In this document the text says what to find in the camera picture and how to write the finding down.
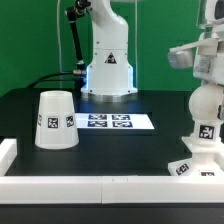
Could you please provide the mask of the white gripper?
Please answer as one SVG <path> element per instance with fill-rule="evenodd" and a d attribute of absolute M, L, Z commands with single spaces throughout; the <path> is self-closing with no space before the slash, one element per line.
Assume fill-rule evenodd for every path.
<path fill-rule="evenodd" d="M 200 55 L 200 50 L 196 50 L 193 76 L 195 78 L 224 85 L 224 31 L 212 34 L 213 38 L 218 38 L 217 54 Z"/>

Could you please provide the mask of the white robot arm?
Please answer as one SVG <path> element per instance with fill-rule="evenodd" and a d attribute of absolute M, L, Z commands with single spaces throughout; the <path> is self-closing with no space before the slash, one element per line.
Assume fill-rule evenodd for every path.
<path fill-rule="evenodd" d="M 224 0 L 135 0 L 139 6 L 129 30 L 111 4 L 128 0 L 89 0 L 92 60 L 81 94 L 120 102 L 140 90 L 186 89 L 194 77 L 224 84 L 216 64 L 223 40 Z"/>

